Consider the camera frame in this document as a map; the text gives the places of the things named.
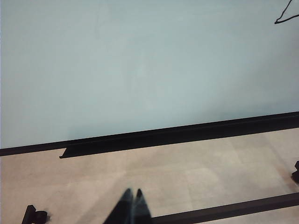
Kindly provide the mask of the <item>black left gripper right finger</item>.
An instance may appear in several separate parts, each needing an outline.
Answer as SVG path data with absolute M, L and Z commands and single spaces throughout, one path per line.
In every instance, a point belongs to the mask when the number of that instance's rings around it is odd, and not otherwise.
M 132 223 L 133 224 L 152 223 L 151 213 L 141 189 L 138 189 L 136 197 L 133 202 Z

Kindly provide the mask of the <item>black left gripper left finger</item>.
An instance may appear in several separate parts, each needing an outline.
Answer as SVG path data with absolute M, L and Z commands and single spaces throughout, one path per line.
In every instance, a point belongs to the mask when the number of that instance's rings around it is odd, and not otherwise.
M 133 205 L 133 192 L 126 189 L 119 201 L 105 219 L 104 224 L 130 224 Z

